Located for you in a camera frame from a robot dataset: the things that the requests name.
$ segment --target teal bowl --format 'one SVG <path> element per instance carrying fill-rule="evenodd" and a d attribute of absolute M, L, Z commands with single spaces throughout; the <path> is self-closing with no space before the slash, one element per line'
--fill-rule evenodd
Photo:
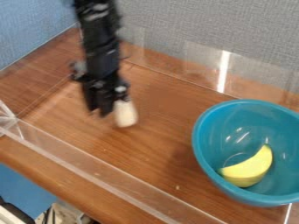
<path fill-rule="evenodd" d="M 251 158 L 269 144 L 273 163 L 248 188 L 232 185 L 216 170 Z M 276 207 L 299 201 L 299 115 L 273 103 L 227 101 L 209 108 L 195 123 L 193 154 L 216 187 L 236 201 Z"/>

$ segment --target wooden table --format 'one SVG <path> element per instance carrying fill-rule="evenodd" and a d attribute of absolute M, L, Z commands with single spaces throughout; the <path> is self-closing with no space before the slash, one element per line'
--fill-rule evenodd
<path fill-rule="evenodd" d="M 35 127 L 223 222 L 284 223 L 287 206 L 256 208 L 229 199 L 211 183 L 192 155 L 192 125 L 199 115 L 212 105 L 233 98 L 200 87 L 199 83 L 191 83 L 188 79 L 192 77 L 185 76 L 183 80 L 177 76 L 180 69 L 175 66 L 173 71 L 159 73 L 148 68 L 148 60 L 145 64 L 139 61 L 137 65 L 133 60 L 140 59 L 131 58 L 123 62 L 121 74 L 132 83 L 131 94 L 140 122 L 132 128 L 119 129 L 112 115 L 105 119 L 99 119 L 95 114 L 89 115 L 79 84 L 63 79 L 67 73 L 65 63 L 81 57 L 77 38 L 77 32 L 69 31 L 24 58 L 16 64 L 17 67 L 10 68 L 12 75 L 0 80 L 0 85 L 5 86 L 6 83 L 12 84 L 12 80 L 6 79 L 17 79 L 19 74 L 36 77 L 31 79 L 32 98 L 27 92 L 20 94 L 16 90 L 12 91 L 15 94 L 0 94 L 0 99 L 5 97 L 13 112 Z M 175 60 L 156 52 L 149 55 L 157 62 Z M 163 65 L 164 63 L 160 63 L 160 67 L 152 66 L 163 70 Z M 52 88 L 47 77 L 52 78 L 52 82 L 60 82 L 60 85 Z M 104 224 L 163 223 L 8 137 L 0 139 L 0 161 Z M 288 223 L 296 223 L 296 211 L 293 206 Z M 201 216 L 196 223 L 217 222 Z"/>

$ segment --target bowl rim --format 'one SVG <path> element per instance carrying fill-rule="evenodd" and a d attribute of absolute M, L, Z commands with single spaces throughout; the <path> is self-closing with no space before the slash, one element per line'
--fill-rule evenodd
<path fill-rule="evenodd" d="M 203 169 L 204 173 L 208 175 L 211 181 L 213 181 L 220 188 L 223 188 L 231 195 L 236 195 L 240 199 L 255 202 L 256 204 L 267 204 L 267 205 L 283 205 L 289 204 L 292 202 L 299 201 L 299 192 L 289 193 L 285 195 L 264 195 L 259 194 L 256 192 L 249 192 L 245 189 L 239 188 L 237 186 L 232 185 L 228 181 L 224 180 L 224 178 L 213 171 L 211 166 L 208 165 L 203 155 L 201 150 L 199 146 L 197 136 L 196 133 L 199 132 L 199 129 L 201 128 L 201 125 L 207 119 L 207 117 L 217 110 L 223 109 L 231 105 L 236 104 L 256 104 L 267 106 L 272 109 L 277 109 L 291 116 L 297 117 L 297 113 L 295 113 L 291 109 L 284 108 L 283 106 L 273 104 L 268 101 L 260 101 L 260 100 L 231 100 L 224 101 L 216 105 L 213 105 L 211 108 L 208 108 L 203 114 L 200 115 L 192 129 L 192 135 L 191 135 L 191 143 L 192 143 L 192 152 L 195 154 L 197 163 L 200 165 L 200 168 Z"/>

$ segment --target banana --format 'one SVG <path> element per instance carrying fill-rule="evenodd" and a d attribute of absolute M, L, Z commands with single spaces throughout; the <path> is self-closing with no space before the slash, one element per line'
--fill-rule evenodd
<path fill-rule="evenodd" d="M 264 144 L 253 157 L 239 164 L 220 168 L 219 175 L 235 186 L 249 187 L 265 176 L 272 160 L 272 150 Z"/>

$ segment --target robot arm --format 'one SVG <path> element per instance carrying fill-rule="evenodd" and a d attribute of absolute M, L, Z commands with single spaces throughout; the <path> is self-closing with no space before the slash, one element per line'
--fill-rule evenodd
<path fill-rule="evenodd" d="M 119 126 L 136 122 L 136 112 L 128 96 L 128 83 L 119 75 L 120 16 L 115 0 L 75 0 L 75 11 L 80 23 L 85 62 L 72 64 L 72 79 L 81 83 L 88 110 L 100 109 L 101 117 L 121 105 Z"/>

